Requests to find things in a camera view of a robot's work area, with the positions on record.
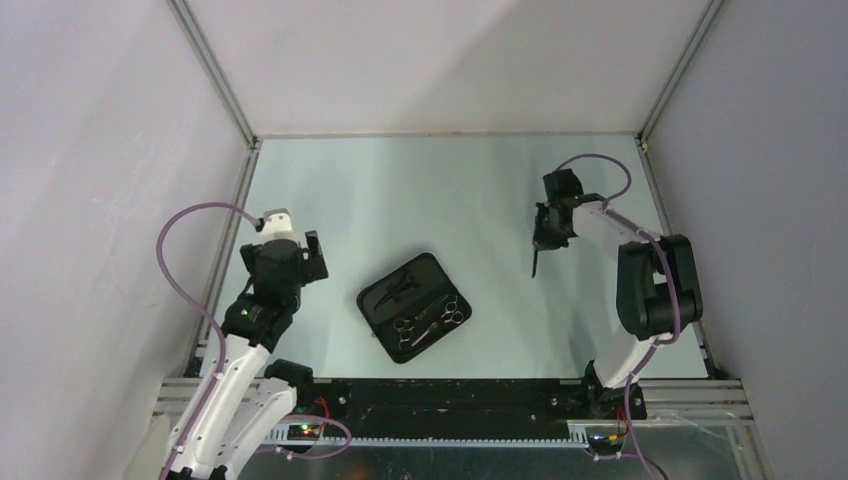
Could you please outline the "silver thinning scissors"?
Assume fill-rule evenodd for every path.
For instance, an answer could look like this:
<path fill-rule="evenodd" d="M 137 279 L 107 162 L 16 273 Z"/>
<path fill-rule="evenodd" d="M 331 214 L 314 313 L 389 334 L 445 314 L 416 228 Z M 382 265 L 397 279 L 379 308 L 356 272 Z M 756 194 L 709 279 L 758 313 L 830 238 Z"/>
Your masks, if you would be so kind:
<path fill-rule="evenodd" d="M 398 350 L 404 351 L 418 347 L 425 338 L 439 328 L 439 325 L 436 321 L 431 322 L 419 332 L 411 320 L 398 318 L 393 321 L 392 327 L 398 334 Z"/>

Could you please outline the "black zip tool case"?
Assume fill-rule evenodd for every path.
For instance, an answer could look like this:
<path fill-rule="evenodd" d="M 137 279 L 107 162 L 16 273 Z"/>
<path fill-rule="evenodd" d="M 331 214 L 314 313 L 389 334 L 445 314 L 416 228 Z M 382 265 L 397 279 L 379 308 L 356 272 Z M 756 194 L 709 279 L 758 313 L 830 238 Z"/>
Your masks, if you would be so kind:
<path fill-rule="evenodd" d="M 386 288 L 403 275 L 404 270 L 412 272 L 420 287 L 404 295 L 400 302 L 388 303 L 381 309 L 375 310 L 375 303 L 385 293 Z M 361 290 L 356 297 L 356 306 L 389 358 L 396 364 L 406 364 L 465 322 L 459 325 L 441 324 L 418 347 L 412 350 L 398 350 L 398 334 L 392 327 L 393 321 L 398 318 L 412 321 L 413 317 L 430 301 L 443 295 L 458 295 L 460 310 L 466 315 L 465 321 L 472 317 L 471 304 L 449 278 L 441 263 L 432 253 L 424 252 Z M 421 332 L 429 324 L 426 322 L 416 328 Z"/>

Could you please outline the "silver cutting scissors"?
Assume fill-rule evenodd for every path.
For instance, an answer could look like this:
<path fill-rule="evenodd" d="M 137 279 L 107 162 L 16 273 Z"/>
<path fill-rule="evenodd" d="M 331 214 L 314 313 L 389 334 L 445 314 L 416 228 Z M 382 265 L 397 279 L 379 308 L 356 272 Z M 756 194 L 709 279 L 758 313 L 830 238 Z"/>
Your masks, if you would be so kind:
<path fill-rule="evenodd" d="M 424 325 L 426 322 L 437 325 L 459 325 L 466 319 L 460 310 L 458 295 L 443 295 L 430 301 L 418 314 L 413 317 L 413 325 Z"/>

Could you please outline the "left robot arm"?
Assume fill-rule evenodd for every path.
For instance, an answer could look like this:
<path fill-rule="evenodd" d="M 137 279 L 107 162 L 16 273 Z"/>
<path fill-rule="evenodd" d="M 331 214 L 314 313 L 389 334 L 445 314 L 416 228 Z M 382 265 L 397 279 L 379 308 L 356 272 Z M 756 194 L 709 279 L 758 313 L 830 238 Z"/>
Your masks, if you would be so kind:
<path fill-rule="evenodd" d="M 263 234 L 241 254 L 251 292 L 228 308 L 219 352 L 167 440 L 162 479 L 235 479 L 286 415 L 316 403 L 311 368 L 270 359 L 300 308 L 302 287 L 328 276 L 319 236 Z"/>

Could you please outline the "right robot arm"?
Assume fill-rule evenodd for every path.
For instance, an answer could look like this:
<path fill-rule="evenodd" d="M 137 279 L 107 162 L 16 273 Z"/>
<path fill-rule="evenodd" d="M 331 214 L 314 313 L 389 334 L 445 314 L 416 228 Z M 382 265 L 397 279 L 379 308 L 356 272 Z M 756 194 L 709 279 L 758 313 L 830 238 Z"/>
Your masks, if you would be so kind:
<path fill-rule="evenodd" d="M 663 236 L 584 191 L 570 169 L 543 177 L 546 198 L 537 203 L 533 252 L 587 240 L 617 262 L 615 308 L 619 326 L 611 347 L 587 364 L 581 379 L 585 411 L 606 418 L 616 411 L 661 348 L 675 343 L 703 315 L 703 300 L 690 240 Z"/>

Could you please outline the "left controller board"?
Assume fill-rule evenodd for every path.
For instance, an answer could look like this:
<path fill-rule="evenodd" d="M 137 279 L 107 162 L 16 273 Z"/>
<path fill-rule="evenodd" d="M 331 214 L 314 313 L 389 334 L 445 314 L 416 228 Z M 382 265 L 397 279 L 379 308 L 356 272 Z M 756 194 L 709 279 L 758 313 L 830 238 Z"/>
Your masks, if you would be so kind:
<path fill-rule="evenodd" d="M 323 436 L 323 424 L 291 424 L 286 439 L 290 442 L 316 442 Z"/>

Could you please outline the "controller board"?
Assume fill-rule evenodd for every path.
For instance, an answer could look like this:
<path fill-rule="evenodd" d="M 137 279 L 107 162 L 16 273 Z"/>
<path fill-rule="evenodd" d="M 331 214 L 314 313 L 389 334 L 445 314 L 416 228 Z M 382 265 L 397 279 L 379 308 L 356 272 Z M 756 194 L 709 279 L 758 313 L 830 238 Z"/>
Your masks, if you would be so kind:
<path fill-rule="evenodd" d="M 323 436 L 323 424 L 291 424 L 286 439 L 290 442 L 316 442 Z"/>
<path fill-rule="evenodd" d="M 627 434 L 592 434 L 588 436 L 587 443 L 595 450 L 598 448 L 616 449 L 626 442 L 627 437 Z"/>

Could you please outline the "right controller board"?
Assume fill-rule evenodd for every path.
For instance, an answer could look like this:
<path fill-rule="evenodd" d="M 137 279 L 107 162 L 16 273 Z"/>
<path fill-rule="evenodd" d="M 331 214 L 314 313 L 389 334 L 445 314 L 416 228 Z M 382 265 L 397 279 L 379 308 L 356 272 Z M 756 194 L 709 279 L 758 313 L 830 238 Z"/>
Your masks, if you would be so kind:
<path fill-rule="evenodd" d="M 627 434 L 592 434 L 588 436 L 587 443 L 595 450 L 598 448 L 616 449 L 626 442 L 627 437 Z"/>

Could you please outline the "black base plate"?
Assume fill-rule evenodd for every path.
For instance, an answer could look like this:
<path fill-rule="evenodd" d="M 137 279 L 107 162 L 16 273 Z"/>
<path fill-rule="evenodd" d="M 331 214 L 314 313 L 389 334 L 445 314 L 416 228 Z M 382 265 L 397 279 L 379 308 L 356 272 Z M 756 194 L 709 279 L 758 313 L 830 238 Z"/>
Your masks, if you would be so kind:
<path fill-rule="evenodd" d="M 647 417 L 639 386 L 588 403 L 581 380 L 334 379 L 315 381 L 299 413 L 326 413 L 356 440 L 564 440 L 579 421 Z"/>

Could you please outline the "aluminium front rail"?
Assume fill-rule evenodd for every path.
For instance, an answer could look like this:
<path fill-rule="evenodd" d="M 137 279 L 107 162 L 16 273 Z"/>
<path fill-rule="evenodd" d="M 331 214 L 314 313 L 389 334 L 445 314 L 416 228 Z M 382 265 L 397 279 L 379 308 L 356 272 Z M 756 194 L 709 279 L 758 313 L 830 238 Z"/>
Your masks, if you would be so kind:
<path fill-rule="evenodd" d="M 585 444 L 590 428 L 751 426 L 737 380 L 642 380 L 603 391 L 566 379 L 318 379 L 300 414 L 344 424 L 355 445 Z"/>

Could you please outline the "aluminium corner frame post right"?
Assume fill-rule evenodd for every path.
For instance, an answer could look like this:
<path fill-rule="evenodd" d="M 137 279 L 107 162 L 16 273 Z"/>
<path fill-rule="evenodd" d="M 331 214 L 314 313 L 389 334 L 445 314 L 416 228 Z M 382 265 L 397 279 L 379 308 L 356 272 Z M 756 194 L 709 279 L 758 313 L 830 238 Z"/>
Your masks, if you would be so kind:
<path fill-rule="evenodd" d="M 650 137 L 656 130 L 665 110 L 671 103 L 675 92 L 695 61 L 703 43 L 711 33 L 714 24 L 717 22 L 726 4 L 727 1 L 725 0 L 709 0 L 700 13 L 693 30 L 685 41 L 680 54 L 675 60 L 669 75 L 638 131 L 636 136 L 637 144 L 643 153 L 648 152 Z"/>

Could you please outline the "aluminium corner frame post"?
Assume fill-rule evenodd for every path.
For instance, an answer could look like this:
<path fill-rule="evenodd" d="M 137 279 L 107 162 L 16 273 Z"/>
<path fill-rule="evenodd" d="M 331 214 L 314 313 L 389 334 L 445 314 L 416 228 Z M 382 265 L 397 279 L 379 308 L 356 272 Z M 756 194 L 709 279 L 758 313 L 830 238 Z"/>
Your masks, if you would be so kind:
<path fill-rule="evenodd" d="M 636 136 L 637 144 L 643 153 L 648 152 L 650 137 L 656 130 L 665 110 L 671 103 L 675 92 L 695 61 L 703 43 L 711 33 L 714 24 L 717 22 L 726 4 L 727 1 L 725 0 L 709 0 L 700 13 L 693 30 L 685 41 L 680 54 L 675 60 L 669 75 L 638 131 Z"/>
<path fill-rule="evenodd" d="M 248 148 L 253 148 L 257 143 L 257 134 L 250 125 L 190 2 L 167 0 L 166 3 L 240 138 Z"/>

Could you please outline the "aluminium corner frame post left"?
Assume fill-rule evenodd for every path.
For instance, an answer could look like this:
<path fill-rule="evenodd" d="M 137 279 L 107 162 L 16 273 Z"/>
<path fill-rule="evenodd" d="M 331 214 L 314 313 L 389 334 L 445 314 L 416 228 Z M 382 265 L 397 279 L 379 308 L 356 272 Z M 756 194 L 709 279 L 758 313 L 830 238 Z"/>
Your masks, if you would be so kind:
<path fill-rule="evenodd" d="M 257 143 L 257 134 L 250 125 L 190 2 L 167 0 L 166 3 L 240 138 L 248 148 L 253 148 Z"/>

